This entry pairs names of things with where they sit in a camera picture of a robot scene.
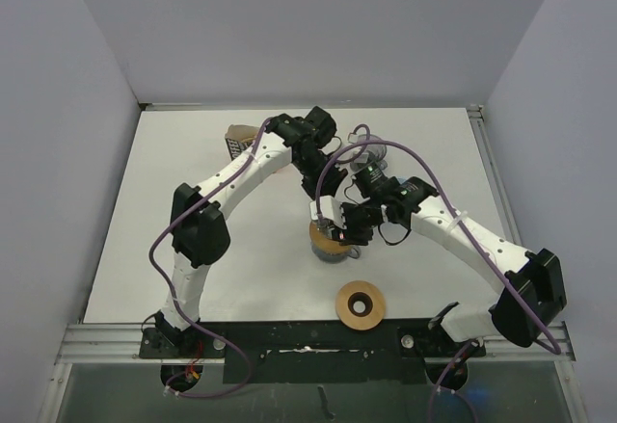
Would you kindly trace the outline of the grey glass carafe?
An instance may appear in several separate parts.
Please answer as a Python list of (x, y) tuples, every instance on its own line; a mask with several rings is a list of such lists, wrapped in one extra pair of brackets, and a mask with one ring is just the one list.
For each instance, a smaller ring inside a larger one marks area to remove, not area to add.
[(359, 259), (362, 255), (361, 250), (355, 246), (334, 245), (332, 248), (321, 248), (312, 243), (311, 249), (318, 259), (330, 264), (337, 264), (346, 259)]

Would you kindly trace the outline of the orange coffee filter box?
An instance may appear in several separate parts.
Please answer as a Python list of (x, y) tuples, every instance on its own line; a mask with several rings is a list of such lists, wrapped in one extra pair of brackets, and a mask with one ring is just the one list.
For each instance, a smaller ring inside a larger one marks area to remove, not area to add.
[(224, 136), (231, 160), (250, 148), (255, 141), (259, 128), (246, 124), (232, 124)]

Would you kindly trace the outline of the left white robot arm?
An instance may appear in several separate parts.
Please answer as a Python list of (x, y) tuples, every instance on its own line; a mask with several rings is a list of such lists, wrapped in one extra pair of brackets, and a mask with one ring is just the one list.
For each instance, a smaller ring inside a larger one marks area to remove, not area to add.
[(193, 351), (201, 294), (210, 267), (227, 252), (227, 219), (234, 208), (278, 170), (292, 165), (304, 192), (315, 198), (318, 179), (331, 156), (322, 151), (335, 136), (336, 123), (320, 107), (304, 117), (281, 114), (264, 121), (252, 145), (222, 170), (196, 186), (174, 191), (170, 224), (148, 251), (152, 267), (168, 285), (154, 322), (162, 345), (174, 356)]

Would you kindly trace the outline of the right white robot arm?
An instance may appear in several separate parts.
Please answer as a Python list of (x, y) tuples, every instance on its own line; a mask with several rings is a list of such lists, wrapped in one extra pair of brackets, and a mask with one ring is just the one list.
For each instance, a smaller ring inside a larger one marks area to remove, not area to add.
[(533, 252), (492, 233), (457, 210), (436, 183), (415, 176), (399, 181), (375, 163), (355, 166), (352, 172), (364, 201), (342, 204), (339, 240), (365, 245), (374, 228), (401, 225), (465, 262), (498, 296), (480, 307), (455, 302), (438, 314), (437, 325), (429, 330), (436, 352), (449, 355), (464, 340), (493, 334), (527, 348), (547, 334), (567, 304), (560, 260), (553, 252)]

